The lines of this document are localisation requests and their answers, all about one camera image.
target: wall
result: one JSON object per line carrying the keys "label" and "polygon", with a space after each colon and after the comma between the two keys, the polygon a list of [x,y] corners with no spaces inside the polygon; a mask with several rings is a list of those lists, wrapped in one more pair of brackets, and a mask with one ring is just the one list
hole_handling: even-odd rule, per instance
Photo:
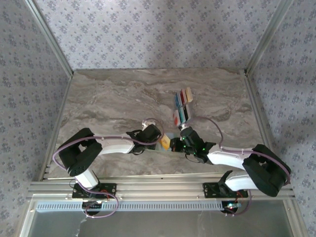
{"label": "wall", "polygon": [[316,237],[316,3],[296,0],[255,69],[276,150],[310,236]]}
{"label": "wall", "polygon": [[68,79],[24,2],[0,9],[0,236],[12,236]]}
{"label": "wall", "polygon": [[278,0],[37,0],[73,70],[245,68]]}

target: marble surface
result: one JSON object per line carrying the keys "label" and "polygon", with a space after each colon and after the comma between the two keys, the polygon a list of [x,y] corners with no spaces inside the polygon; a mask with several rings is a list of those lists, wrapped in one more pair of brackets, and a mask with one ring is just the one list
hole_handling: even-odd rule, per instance
{"label": "marble surface", "polygon": [[[85,70],[75,72],[66,101],[56,148],[84,127],[103,135],[141,129],[141,121],[155,117],[166,132],[173,125],[174,94],[189,86],[194,115],[216,120],[224,133],[223,145],[236,148],[262,143],[259,128],[241,76],[233,71],[208,69]],[[209,121],[191,126],[204,141],[220,140]],[[184,154],[145,151],[142,155],[102,155],[91,165],[98,177],[121,175],[223,172],[223,165],[193,163]],[[54,163],[49,178],[68,177]]]}

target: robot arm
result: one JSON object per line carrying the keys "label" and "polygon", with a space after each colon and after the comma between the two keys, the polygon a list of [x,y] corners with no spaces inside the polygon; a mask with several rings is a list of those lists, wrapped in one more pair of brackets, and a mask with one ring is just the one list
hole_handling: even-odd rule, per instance
{"label": "robot arm", "polygon": [[[263,157],[254,154],[224,152],[219,146],[216,146],[216,143],[204,142],[191,127],[183,128],[180,135],[180,138],[171,140],[172,151],[194,155],[200,163],[224,164],[242,170],[242,172],[228,171],[224,174],[218,182],[219,190],[223,195],[238,190],[259,189],[263,193],[275,197],[286,182],[287,176],[284,171]],[[84,128],[62,146],[79,138],[91,136],[94,136],[91,130]],[[59,156],[68,174],[75,177],[87,189],[93,190],[98,186],[99,180],[89,166],[98,155],[110,153],[133,153],[137,155],[146,149],[155,149],[156,145],[140,145],[132,139],[143,143],[152,143],[160,136],[159,129],[154,124],[149,124],[143,130],[111,136],[107,139],[100,139],[98,142],[95,139],[82,141],[62,150]],[[245,149],[244,151],[258,151],[273,156],[282,162],[264,145],[257,145],[253,149]],[[291,172],[285,163],[282,162],[282,164]]]}

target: cable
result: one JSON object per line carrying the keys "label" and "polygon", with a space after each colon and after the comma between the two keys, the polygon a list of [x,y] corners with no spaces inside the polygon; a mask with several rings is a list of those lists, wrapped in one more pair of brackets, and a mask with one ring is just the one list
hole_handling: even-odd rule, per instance
{"label": "cable", "polygon": [[271,157],[271,156],[269,156],[269,155],[266,155],[266,154],[263,154],[263,153],[260,153],[260,152],[255,152],[255,151],[227,150],[227,149],[223,148],[223,147],[222,147],[222,143],[223,143],[223,141],[224,141],[224,136],[223,136],[222,130],[221,130],[220,127],[217,125],[217,123],[214,122],[212,119],[207,118],[207,117],[203,117],[203,116],[197,116],[196,118],[209,120],[210,122],[212,122],[212,123],[217,127],[217,129],[218,129],[218,131],[219,131],[219,133],[220,133],[220,135],[221,135],[221,140],[220,140],[220,142],[218,143],[218,145],[219,145],[219,147],[220,147],[220,149],[221,149],[222,151],[224,151],[224,152],[229,152],[229,153],[233,153],[233,154],[237,154],[237,155],[244,153],[244,154],[256,154],[256,155],[258,155],[258,156],[265,157],[265,158],[267,158],[268,160],[270,160],[270,161],[274,162],[275,164],[277,164],[277,165],[285,172],[285,174],[286,174],[286,176],[287,176],[287,180],[286,180],[286,182],[285,182],[284,185],[287,185],[287,184],[290,183],[290,181],[291,181],[291,175],[290,175],[290,173],[289,173],[288,170],[284,167],[284,165],[281,164],[278,160],[274,159],[273,157]]}
{"label": "cable", "polygon": [[251,203],[252,203],[252,195],[251,195],[251,190],[249,189],[249,202],[247,203],[247,206],[244,210],[242,210],[240,213],[233,213],[231,210],[229,210],[228,208],[224,208],[226,211],[230,212],[232,214],[232,216],[240,216],[242,214],[244,214],[246,211],[248,211]]}
{"label": "cable", "polygon": [[188,161],[191,161],[191,162],[193,162],[193,163],[199,163],[199,162],[196,162],[196,161],[190,160],[190,159],[187,157],[187,154],[185,154],[185,157],[186,157],[186,159],[187,159]]}
{"label": "cable", "polygon": [[133,155],[139,156],[139,155],[141,155],[142,153],[144,153],[144,151],[145,151],[145,149],[143,149],[140,153],[134,153],[134,152],[133,152]]}
{"label": "cable", "polygon": [[60,153],[62,150],[66,149],[66,148],[68,148],[68,147],[70,147],[70,146],[72,146],[72,145],[74,145],[74,144],[76,144],[76,143],[79,143],[79,142],[82,142],[82,141],[86,141],[86,140],[92,140],[92,139],[98,139],[98,140],[104,140],[104,139],[121,139],[121,140],[128,140],[128,141],[136,142],[136,143],[138,143],[138,144],[145,145],[145,146],[154,145],[154,144],[158,143],[158,142],[162,139],[162,137],[163,137],[163,135],[164,135],[164,129],[163,129],[162,124],[161,124],[157,119],[155,119],[155,118],[147,118],[147,119],[145,119],[144,121],[149,121],[149,120],[154,120],[154,121],[156,121],[156,122],[160,125],[160,127],[161,127],[161,129],[162,129],[161,136],[160,136],[156,141],[154,141],[154,142],[149,142],[149,143],[140,142],[140,141],[137,141],[137,140],[135,140],[135,139],[132,139],[132,138],[129,138],[129,137],[122,137],[122,136],[91,136],[91,137],[83,137],[83,138],[74,140],[74,141],[72,141],[72,142],[70,142],[70,143],[68,143],[68,144],[66,144],[66,145],[64,145],[64,146],[62,146],[62,147],[60,147],[57,151],[54,152],[54,154],[53,154],[53,156],[52,156],[52,159],[53,159],[53,161],[54,161],[61,169],[66,170],[66,168],[65,168],[61,163],[59,163],[59,162],[56,160],[56,156],[58,155],[58,153]]}
{"label": "cable", "polygon": [[78,184],[80,185],[80,187],[81,187],[83,190],[85,190],[85,191],[88,192],[88,193],[91,193],[91,194],[102,194],[102,195],[111,196],[111,197],[113,197],[113,198],[115,199],[115,201],[117,202],[117,204],[116,204],[114,210],[113,210],[111,213],[109,213],[109,214],[107,214],[107,215],[103,215],[103,216],[91,216],[91,215],[89,215],[88,212],[87,212],[88,209],[89,209],[89,207],[91,206],[91,205],[89,205],[89,206],[87,206],[87,208],[85,209],[85,215],[86,215],[87,217],[90,217],[90,218],[103,218],[103,217],[112,216],[112,215],[117,211],[117,209],[119,208],[119,200],[118,200],[118,198],[117,198],[116,196],[114,196],[113,194],[111,194],[111,193],[106,193],[106,192],[99,192],[99,191],[92,191],[92,190],[89,190],[89,189],[87,189],[86,187],[84,187],[79,181],[78,181]]}
{"label": "cable", "polygon": [[236,193],[237,193],[237,195],[241,196],[241,204],[243,204],[243,196],[242,196],[242,194],[239,191],[237,191]]}
{"label": "cable", "polygon": [[[56,156],[58,155],[58,153],[60,153],[62,150],[66,149],[66,148],[68,148],[68,147],[70,147],[70,146],[72,146],[72,145],[74,145],[74,144],[76,144],[76,143],[79,143],[79,142],[82,142],[82,141],[86,141],[86,140],[92,140],[92,139],[99,139],[99,140],[104,140],[104,139],[122,139],[122,140],[128,140],[128,141],[136,142],[136,143],[138,143],[138,144],[145,145],[145,146],[154,145],[154,144],[158,143],[158,142],[163,138],[163,136],[164,136],[164,129],[163,129],[163,126],[162,126],[161,122],[159,122],[159,120],[157,120],[157,119],[155,119],[155,118],[147,118],[147,119],[143,120],[143,122],[144,122],[144,121],[149,121],[149,120],[154,120],[154,121],[156,121],[156,122],[160,125],[160,127],[161,127],[161,129],[162,129],[161,136],[160,136],[156,141],[154,141],[154,142],[145,143],[145,142],[137,141],[137,140],[132,139],[132,138],[122,137],[122,136],[91,136],[91,137],[84,137],[84,138],[80,138],[80,139],[74,140],[74,141],[72,141],[72,142],[70,142],[70,143],[68,143],[68,144],[66,144],[66,145],[64,145],[64,146],[62,146],[62,147],[60,147],[59,149],[57,149],[57,151],[55,151],[54,154],[53,154],[53,156],[52,156],[52,160],[53,160],[61,169],[67,171],[66,168],[65,168],[61,163],[59,163],[59,162],[56,160]],[[108,192],[99,192],[99,191],[92,191],[92,190],[89,190],[89,189],[85,188],[78,180],[77,180],[77,183],[80,185],[80,187],[81,187],[83,190],[85,190],[85,191],[88,192],[88,193],[91,193],[91,194],[102,194],[102,195],[106,195],[107,197],[108,197],[108,196],[111,196],[111,197],[113,197],[113,198],[116,200],[116,202],[117,202],[115,209],[114,209],[110,214],[103,215],[103,216],[91,216],[91,215],[89,215],[89,214],[87,213],[87,210],[89,209],[90,206],[88,206],[88,207],[85,209],[85,214],[86,214],[87,217],[90,217],[90,218],[103,218],[103,217],[111,216],[111,215],[113,215],[113,214],[117,211],[117,209],[118,209],[118,207],[119,207],[119,200],[118,200],[118,198],[117,198],[116,196],[114,196],[113,194],[108,193]]]}
{"label": "cable", "polygon": [[74,189],[75,186],[72,187],[72,186],[70,185],[71,181],[73,181],[73,179],[71,179],[71,180],[69,181],[69,187],[71,187],[72,189]]}
{"label": "cable", "polygon": [[107,190],[105,190],[105,189],[102,189],[102,190],[101,190],[101,192],[108,193],[108,191],[107,191]]}

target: black mounting bracket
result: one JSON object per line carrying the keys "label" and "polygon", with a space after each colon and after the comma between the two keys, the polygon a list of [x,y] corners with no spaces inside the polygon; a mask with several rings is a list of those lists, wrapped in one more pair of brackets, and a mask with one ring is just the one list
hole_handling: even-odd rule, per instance
{"label": "black mounting bracket", "polygon": [[[108,192],[115,195],[117,191],[117,184],[114,183],[100,183],[92,191],[97,192]],[[88,193],[80,187],[79,184],[74,185],[73,196],[72,198],[96,198],[96,199],[113,199],[113,197],[103,194],[92,194]]]}
{"label": "black mounting bracket", "polygon": [[[228,194],[223,194],[220,191],[218,183],[203,183],[203,192],[205,198],[240,198],[237,192],[230,192]],[[243,198],[248,197],[248,192],[245,190],[238,191]]]}

